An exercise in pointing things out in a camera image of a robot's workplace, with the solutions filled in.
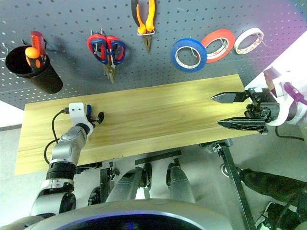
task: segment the pegboard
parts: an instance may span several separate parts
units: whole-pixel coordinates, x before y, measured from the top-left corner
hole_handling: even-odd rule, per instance
[[[148,3],[139,2],[145,21]],[[148,54],[136,34],[130,0],[2,0],[0,42],[11,50],[23,45],[22,39],[29,44],[31,30],[42,32],[50,62],[64,86],[56,94],[45,94],[10,73],[2,59],[0,100],[23,109],[25,103],[235,73],[247,85],[306,31],[307,7],[304,0],[156,0],[154,25],[156,33]],[[182,37],[201,41],[215,30],[229,29],[237,38],[252,27],[264,32],[265,45],[246,55],[233,49],[225,58],[194,73],[182,72],[171,62],[171,48]],[[100,28],[127,46],[126,58],[116,68],[115,84],[103,76],[103,65],[86,45],[90,30]],[[0,58],[4,58],[6,49],[2,44],[0,47]]]

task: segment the screwdriver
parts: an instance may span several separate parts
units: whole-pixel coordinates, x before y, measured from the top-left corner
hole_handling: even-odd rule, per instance
[[[39,51],[39,54],[43,61],[46,60],[46,53],[45,53],[45,42],[44,36],[39,31],[31,31],[31,43],[32,47]]]
[[[36,48],[28,47],[25,49],[25,59],[34,72],[42,68],[42,58]]]

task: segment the pliers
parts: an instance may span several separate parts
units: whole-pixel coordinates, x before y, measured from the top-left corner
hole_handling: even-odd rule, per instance
[[[153,25],[155,2],[154,0],[149,0],[149,12],[145,24],[141,20],[139,0],[131,0],[131,11],[133,19],[138,26],[138,35],[143,37],[145,48],[149,53],[151,36],[155,33]]]

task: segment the black cup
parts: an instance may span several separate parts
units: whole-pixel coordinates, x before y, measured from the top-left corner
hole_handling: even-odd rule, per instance
[[[25,49],[29,46],[20,46],[13,49],[5,58],[6,67],[19,77],[31,82],[41,91],[46,93],[59,92],[63,82],[50,64],[47,56],[44,66],[38,71],[32,71],[25,59]]]

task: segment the white wall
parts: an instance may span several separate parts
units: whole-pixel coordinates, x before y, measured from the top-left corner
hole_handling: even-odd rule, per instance
[[[0,101],[0,127],[20,125],[23,122],[24,111]]]
[[[306,82],[306,53],[307,53],[307,31],[304,32],[292,45],[290,45],[277,59],[272,62],[266,69],[274,67],[281,74],[291,72],[291,76],[295,76],[297,81]],[[245,89],[250,87],[266,88],[266,82],[263,72],[252,80]]]

